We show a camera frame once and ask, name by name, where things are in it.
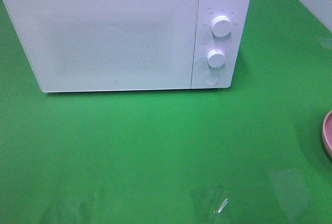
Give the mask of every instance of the white microwave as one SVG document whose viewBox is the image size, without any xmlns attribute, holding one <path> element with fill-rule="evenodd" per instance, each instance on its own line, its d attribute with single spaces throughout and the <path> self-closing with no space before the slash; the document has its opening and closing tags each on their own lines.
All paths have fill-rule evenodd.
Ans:
<svg viewBox="0 0 332 224">
<path fill-rule="evenodd" d="M 226 88 L 250 0 L 4 0 L 43 92 Z"/>
</svg>

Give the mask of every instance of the microwave control panel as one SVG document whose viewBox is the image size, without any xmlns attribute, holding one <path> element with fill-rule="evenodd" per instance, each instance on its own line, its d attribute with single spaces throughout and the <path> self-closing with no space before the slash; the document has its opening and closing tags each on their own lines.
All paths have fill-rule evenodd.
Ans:
<svg viewBox="0 0 332 224">
<path fill-rule="evenodd" d="M 199 0 L 191 88 L 227 88 L 249 0 Z"/>
</svg>

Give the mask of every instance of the green table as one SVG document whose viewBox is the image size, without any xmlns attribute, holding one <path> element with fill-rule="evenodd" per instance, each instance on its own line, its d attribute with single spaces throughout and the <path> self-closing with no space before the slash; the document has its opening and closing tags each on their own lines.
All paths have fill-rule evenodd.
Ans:
<svg viewBox="0 0 332 224">
<path fill-rule="evenodd" d="M 0 32 L 0 223 L 332 223 L 331 34 L 299 1 L 251 0 L 220 90 L 45 94 L 3 3 Z"/>
</svg>

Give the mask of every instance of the microwave knob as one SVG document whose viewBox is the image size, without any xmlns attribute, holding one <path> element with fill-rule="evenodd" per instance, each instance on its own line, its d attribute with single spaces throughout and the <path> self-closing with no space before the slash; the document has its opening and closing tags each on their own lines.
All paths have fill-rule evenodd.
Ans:
<svg viewBox="0 0 332 224">
<path fill-rule="evenodd" d="M 226 55 L 220 49 L 213 49 L 207 53 L 207 63 L 210 67 L 221 67 L 226 62 Z"/>
<path fill-rule="evenodd" d="M 212 33 L 217 37 L 227 36 L 232 27 L 232 22 L 226 15 L 220 15 L 211 22 Z"/>
</svg>

